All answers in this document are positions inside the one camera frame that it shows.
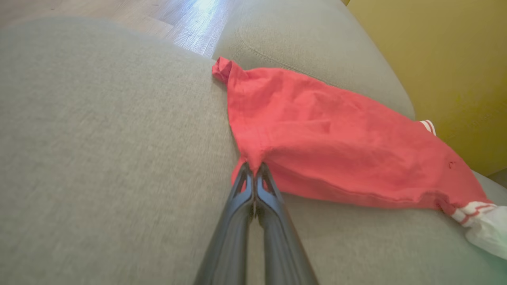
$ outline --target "wooden floor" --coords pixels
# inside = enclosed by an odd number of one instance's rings
[[[240,0],[0,0],[0,28],[48,16],[106,18],[211,57]]]

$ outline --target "gray sofa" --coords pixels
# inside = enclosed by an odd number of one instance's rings
[[[325,14],[334,3],[321,3],[325,16],[314,19],[336,24],[330,31],[291,20],[317,16],[311,5],[286,4],[293,13],[265,0],[245,4],[248,13],[238,7],[215,55],[309,73],[413,118],[340,2],[334,17]],[[1,284],[192,283],[238,159],[213,64],[99,20],[43,19],[0,32]],[[476,176],[490,199],[507,204],[505,188]],[[440,212],[285,200],[321,284],[507,280],[507,261],[468,243]],[[248,283],[263,284],[256,222],[248,246]]]

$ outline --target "red garment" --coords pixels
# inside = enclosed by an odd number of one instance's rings
[[[450,147],[372,99],[289,70],[245,71],[224,58],[213,75],[227,84],[241,153],[233,177],[244,161],[254,172],[264,161],[281,191],[306,198],[448,215],[491,203]]]

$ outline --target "gray upholstery fabric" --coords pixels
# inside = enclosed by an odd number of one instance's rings
[[[1,284],[192,282],[238,158],[212,64],[95,20],[0,33]],[[285,198],[321,284],[507,280],[439,212]]]
[[[507,206],[507,189],[475,171],[473,173],[491,201],[497,205]]]
[[[488,176],[488,178],[504,187],[507,187],[507,168],[491,174],[490,176]]]
[[[219,56],[245,69],[292,69],[415,118],[398,78],[341,1],[243,1],[220,37]]]

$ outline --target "black tongs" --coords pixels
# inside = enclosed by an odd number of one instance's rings
[[[255,178],[248,165],[242,165],[194,284],[246,283],[248,226],[255,217],[264,228],[266,284],[318,284],[280,191],[264,163]]]

